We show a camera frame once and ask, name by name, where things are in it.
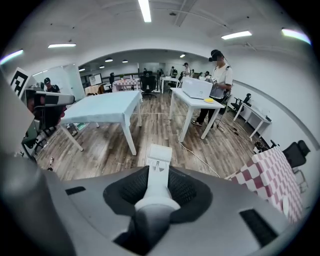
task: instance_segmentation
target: shoe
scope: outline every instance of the shoe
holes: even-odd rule
[[[191,123],[196,126],[202,126],[202,124],[203,124],[202,122],[198,122],[198,121],[194,121],[194,120],[192,120]]]

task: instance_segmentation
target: fluorescent light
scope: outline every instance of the fluorescent light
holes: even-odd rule
[[[2,60],[0,60],[0,65],[2,65],[3,63],[6,63],[8,60],[11,60],[12,58],[22,54],[24,52],[24,50],[18,50],[16,52],[13,52],[11,54],[9,54],[8,56],[4,57]]]
[[[75,43],[60,43],[60,44],[50,44],[48,48],[57,48],[57,47],[75,47]]]
[[[34,76],[39,75],[39,74],[41,74],[41,73],[42,73],[42,71],[39,72],[39,73],[36,73],[36,74],[34,74],[34,75],[32,75],[32,76],[34,77]]]
[[[294,31],[291,29],[285,29],[285,28],[282,29],[282,33],[287,37],[296,38],[311,45],[310,39],[303,33],[299,33],[297,31]]]
[[[240,38],[240,37],[247,37],[247,36],[252,36],[252,34],[249,31],[243,31],[243,32],[239,32],[239,33],[221,36],[221,38],[224,40],[227,40],[227,39],[231,39],[231,38]]]
[[[151,22],[149,0],[138,0],[144,22]]]

